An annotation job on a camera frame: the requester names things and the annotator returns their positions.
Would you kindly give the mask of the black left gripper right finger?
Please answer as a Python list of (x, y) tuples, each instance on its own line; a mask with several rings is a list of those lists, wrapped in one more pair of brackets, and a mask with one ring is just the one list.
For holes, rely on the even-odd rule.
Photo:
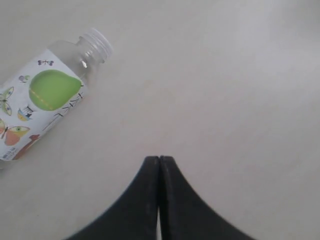
[(171, 156), (159, 158), (159, 215), (163, 240), (251, 240), (209, 207)]

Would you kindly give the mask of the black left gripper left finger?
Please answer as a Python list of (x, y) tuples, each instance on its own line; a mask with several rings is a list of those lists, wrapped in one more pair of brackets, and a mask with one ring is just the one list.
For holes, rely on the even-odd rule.
[(156, 240), (160, 159), (148, 156), (123, 194), (69, 240)]

